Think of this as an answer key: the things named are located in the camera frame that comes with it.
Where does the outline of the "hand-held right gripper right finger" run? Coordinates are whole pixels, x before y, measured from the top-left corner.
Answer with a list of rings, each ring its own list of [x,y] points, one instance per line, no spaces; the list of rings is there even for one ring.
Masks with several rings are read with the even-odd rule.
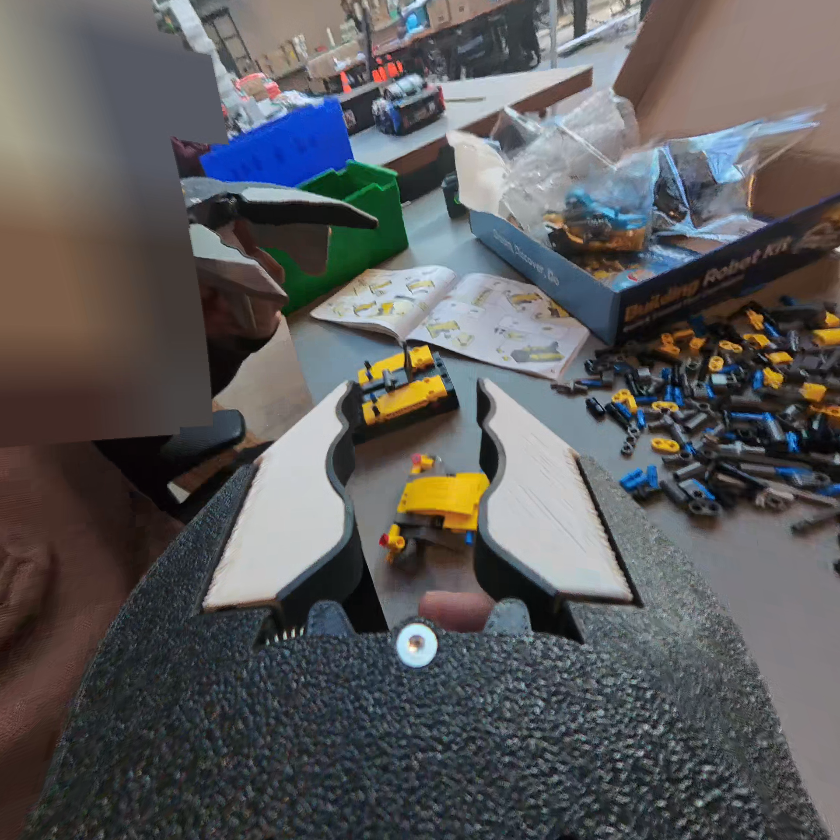
[[[479,502],[474,569],[497,601],[630,605],[632,580],[578,452],[497,383],[476,382]]]

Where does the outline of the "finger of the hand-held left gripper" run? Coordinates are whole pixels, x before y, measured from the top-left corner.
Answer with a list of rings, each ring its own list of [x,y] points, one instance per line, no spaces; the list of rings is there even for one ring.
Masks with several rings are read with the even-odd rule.
[[[190,224],[216,232],[245,220],[257,246],[277,249],[307,274],[327,269],[333,228],[374,230],[378,219],[346,202],[296,188],[208,177],[182,180]]]
[[[257,330],[255,301],[269,303],[275,311],[287,303],[286,292],[255,258],[200,224],[190,224],[189,235],[199,284],[225,301],[238,328]]]

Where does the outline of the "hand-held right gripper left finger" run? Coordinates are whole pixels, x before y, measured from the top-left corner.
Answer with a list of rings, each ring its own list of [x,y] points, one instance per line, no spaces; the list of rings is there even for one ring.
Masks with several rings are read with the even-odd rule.
[[[364,552],[347,490],[361,389],[346,381],[259,457],[203,598],[205,613],[345,603]]]

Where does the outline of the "pile of building pieces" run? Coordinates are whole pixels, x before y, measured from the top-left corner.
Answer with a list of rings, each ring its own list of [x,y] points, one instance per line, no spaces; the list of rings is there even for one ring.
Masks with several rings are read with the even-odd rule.
[[[657,464],[619,485],[638,504],[667,498],[712,523],[750,504],[784,514],[797,538],[838,530],[839,310],[781,297],[717,321],[690,318],[656,340],[596,350],[584,375],[551,384],[623,432],[621,457]]]

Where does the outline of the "grey desk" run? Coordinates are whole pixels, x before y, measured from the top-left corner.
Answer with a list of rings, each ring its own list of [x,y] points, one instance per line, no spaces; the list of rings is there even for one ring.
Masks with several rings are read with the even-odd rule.
[[[258,440],[278,438],[311,405],[343,380],[353,379],[364,361],[395,351],[376,332],[346,329],[311,317],[310,309],[289,317],[287,328],[241,367],[217,397],[238,409]],[[598,423],[580,398],[557,395],[547,381],[478,364],[444,353],[460,408],[457,412],[391,433],[356,451],[350,494],[364,555],[389,626],[416,614],[428,590],[478,592],[470,560],[446,552],[430,555],[428,567],[403,576],[385,567],[378,540],[396,507],[411,454],[442,456],[451,468],[478,468],[480,429],[476,424],[476,378],[487,376],[565,439],[593,457],[615,479],[633,466],[619,454],[623,441],[614,423]],[[737,510],[708,528],[695,524],[668,500],[636,509],[647,529],[659,527],[692,559],[740,625],[769,686],[782,729],[814,804],[838,837],[838,558],[837,531],[823,527],[804,537],[790,531],[815,506],[777,517],[753,506]]]

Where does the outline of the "person's left hand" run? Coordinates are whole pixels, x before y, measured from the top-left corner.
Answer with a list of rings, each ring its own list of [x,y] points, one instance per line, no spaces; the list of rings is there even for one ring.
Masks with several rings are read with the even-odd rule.
[[[259,266],[260,277],[268,277],[275,286],[282,287],[284,270],[257,246],[245,220],[219,228],[217,235],[226,246],[254,261]],[[274,336],[282,321],[286,297],[247,297],[250,314],[246,316],[240,289],[222,288],[200,266],[196,267],[196,276],[207,343],[232,348],[237,340],[266,343]]]

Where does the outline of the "yellow toy vehicle assembly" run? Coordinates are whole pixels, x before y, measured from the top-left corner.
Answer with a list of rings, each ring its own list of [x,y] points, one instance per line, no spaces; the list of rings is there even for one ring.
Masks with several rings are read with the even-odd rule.
[[[489,486],[482,471],[452,471],[438,456],[413,455],[392,524],[379,540],[388,565],[412,569],[430,546],[456,553],[474,546]]]

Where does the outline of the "black blue toy vehicle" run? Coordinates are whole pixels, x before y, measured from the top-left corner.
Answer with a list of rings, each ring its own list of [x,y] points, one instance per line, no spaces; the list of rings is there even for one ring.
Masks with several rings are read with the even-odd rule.
[[[444,90],[417,74],[386,85],[371,105],[375,127],[385,134],[405,136],[436,121],[446,111]]]

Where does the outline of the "black battery box yellow beams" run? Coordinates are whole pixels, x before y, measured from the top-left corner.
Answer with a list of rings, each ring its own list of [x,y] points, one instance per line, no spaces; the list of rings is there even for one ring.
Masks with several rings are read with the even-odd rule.
[[[353,442],[363,444],[430,417],[459,409],[455,385],[428,344],[408,347],[357,372],[360,402]]]

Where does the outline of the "white paper wrap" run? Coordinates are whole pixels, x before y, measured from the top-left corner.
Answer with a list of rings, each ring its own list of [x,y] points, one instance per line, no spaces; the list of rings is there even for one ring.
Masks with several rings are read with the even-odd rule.
[[[455,153],[458,199],[470,211],[500,216],[508,179],[508,163],[496,146],[472,133],[449,131]]]

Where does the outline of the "background shelving with boxes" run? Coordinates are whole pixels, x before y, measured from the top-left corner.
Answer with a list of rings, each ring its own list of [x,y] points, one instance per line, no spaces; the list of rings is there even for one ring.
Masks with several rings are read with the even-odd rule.
[[[539,2],[242,2],[246,47],[270,77],[299,71],[313,92],[372,81],[376,58],[438,80],[536,67]]]

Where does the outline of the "instruction booklet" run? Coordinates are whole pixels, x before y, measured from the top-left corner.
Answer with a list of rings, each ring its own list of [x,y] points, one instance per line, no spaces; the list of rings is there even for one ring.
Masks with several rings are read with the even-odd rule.
[[[319,321],[558,380],[590,331],[533,284],[443,266],[368,269],[311,310]]]

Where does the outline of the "blue cardboard kit box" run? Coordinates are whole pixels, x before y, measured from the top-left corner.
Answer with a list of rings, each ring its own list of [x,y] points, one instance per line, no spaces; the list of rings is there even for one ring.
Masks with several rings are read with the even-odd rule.
[[[509,222],[472,212],[479,242],[606,343],[767,286],[838,298],[838,1],[652,2],[613,89],[633,104],[646,141],[824,110],[808,139],[758,175],[767,225],[634,288],[611,290]]]

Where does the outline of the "clear plastic bag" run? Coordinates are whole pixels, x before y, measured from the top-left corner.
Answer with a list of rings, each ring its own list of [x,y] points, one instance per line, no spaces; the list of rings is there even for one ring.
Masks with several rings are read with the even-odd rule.
[[[684,138],[641,143],[631,102],[599,91],[555,124],[541,128],[509,164],[500,208],[509,220],[550,245],[543,216],[591,172],[642,149],[658,152],[654,225],[648,245],[668,239],[729,243],[753,221],[758,174],[820,126],[824,108],[805,108]]]

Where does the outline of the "clear bag blue yellow parts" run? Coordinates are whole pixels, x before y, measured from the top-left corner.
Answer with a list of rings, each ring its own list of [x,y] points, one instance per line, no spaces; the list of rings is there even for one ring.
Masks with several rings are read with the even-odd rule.
[[[636,150],[568,187],[560,208],[542,225],[553,250],[566,257],[645,251],[653,231],[658,152]]]

